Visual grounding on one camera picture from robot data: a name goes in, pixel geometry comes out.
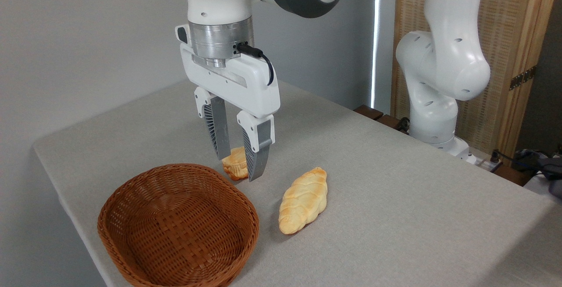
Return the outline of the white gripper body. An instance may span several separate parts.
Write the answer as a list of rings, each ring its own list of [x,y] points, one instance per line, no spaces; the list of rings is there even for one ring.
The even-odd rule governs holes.
[[[268,63],[237,48],[254,45],[251,24],[186,24],[177,26],[175,35],[192,83],[257,118],[278,111],[279,87]]]

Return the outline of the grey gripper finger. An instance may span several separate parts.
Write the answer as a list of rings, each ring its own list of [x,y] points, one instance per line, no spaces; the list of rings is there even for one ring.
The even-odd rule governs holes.
[[[240,111],[237,121],[242,127],[248,177],[253,181],[264,173],[270,145],[275,143],[274,116],[257,118]]]
[[[195,89],[198,115],[204,119],[219,161],[231,155],[225,100],[202,87]]]

